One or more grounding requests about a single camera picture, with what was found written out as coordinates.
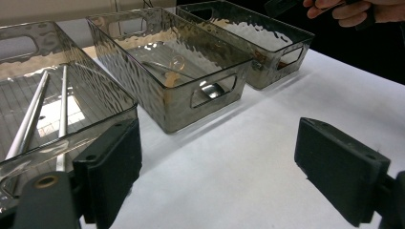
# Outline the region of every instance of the beige wall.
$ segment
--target beige wall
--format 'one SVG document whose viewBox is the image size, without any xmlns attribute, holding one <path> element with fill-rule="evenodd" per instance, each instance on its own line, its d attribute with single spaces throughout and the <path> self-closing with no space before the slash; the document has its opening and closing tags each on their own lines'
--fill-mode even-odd
<svg viewBox="0 0 405 229">
<path fill-rule="evenodd" d="M 176 5 L 176 0 L 151 1 L 154 7 Z M 142 7 L 142 0 L 0 0 L 0 26 L 44 20 L 66 21 L 117 9 Z"/>
</svg>

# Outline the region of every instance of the plastic bin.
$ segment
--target plastic bin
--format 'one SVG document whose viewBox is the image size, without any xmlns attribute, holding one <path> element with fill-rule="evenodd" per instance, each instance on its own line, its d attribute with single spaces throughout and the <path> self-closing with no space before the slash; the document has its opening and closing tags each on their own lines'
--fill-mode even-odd
<svg viewBox="0 0 405 229">
<path fill-rule="evenodd" d="M 240 99 L 251 57 L 161 8 L 87 17 L 97 58 L 166 133 Z"/>
<path fill-rule="evenodd" d="M 314 35 L 226 1 L 177 6 L 177 15 L 254 58 L 247 84 L 261 90 L 299 70 Z"/>
<path fill-rule="evenodd" d="M 56 170 L 58 156 L 72 170 L 88 144 L 138 114 L 137 101 L 55 22 L 0 28 L 0 47 L 1 214 L 28 180 Z"/>
</svg>

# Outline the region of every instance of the textured plastic bin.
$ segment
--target textured plastic bin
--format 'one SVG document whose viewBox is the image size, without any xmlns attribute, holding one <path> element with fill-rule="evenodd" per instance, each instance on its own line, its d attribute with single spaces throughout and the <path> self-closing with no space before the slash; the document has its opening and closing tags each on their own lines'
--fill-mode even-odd
<svg viewBox="0 0 405 229">
<path fill-rule="evenodd" d="M 0 213 L 17 200 L 27 180 L 56 170 L 56 158 L 72 159 L 115 123 L 138 120 L 137 101 L 77 47 L 55 22 L 0 28 Z M 61 114 L 67 75 L 66 115 Z M 9 157 L 35 92 L 48 73 L 30 122 Z M 67 124 L 60 128 L 61 120 Z M 66 128 L 63 135 L 60 129 Z"/>
<path fill-rule="evenodd" d="M 89 16 L 97 58 L 166 133 L 241 98 L 248 53 L 164 9 Z"/>
<path fill-rule="evenodd" d="M 226 1 L 177 6 L 177 15 L 254 58 L 247 84 L 261 90 L 299 70 L 314 35 Z"/>
</svg>

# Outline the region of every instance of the human hand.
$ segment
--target human hand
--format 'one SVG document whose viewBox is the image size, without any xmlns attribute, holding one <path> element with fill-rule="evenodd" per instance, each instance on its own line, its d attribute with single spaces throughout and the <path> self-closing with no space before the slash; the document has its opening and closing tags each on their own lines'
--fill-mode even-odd
<svg viewBox="0 0 405 229">
<path fill-rule="evenodd" d="M 304 0 L 304 7 L 309 8 L 308 18 L 315 18 L 325 9 L 342 4 L 341 0 Z M 341 27 L 359 25 L 367 18 L 366 10 L 374 5 L 373 12 L 376 23 L 405 21 L 405 0 L 365 0 L 349 5 L 341 5 L 332 12 L 334 19 Z"/>
</svg>

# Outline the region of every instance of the table surface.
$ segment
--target table surface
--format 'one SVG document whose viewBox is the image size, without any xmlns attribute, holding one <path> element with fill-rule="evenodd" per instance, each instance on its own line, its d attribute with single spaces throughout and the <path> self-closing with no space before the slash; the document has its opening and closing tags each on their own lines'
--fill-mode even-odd
<svg viewBox="0 0 405 229">
<path fill-rule="evenodd" d="M 309 50 L 298 72 L 262 91 L 246 85 L 241 100 L 178 133 L 139 107 L 143 168 L 112 228 L 353 228 L 294 162 L 299 119 L 390 158 L 395 177 L 405 170 L 404 98 L 405 86 Z"/>
</svg>

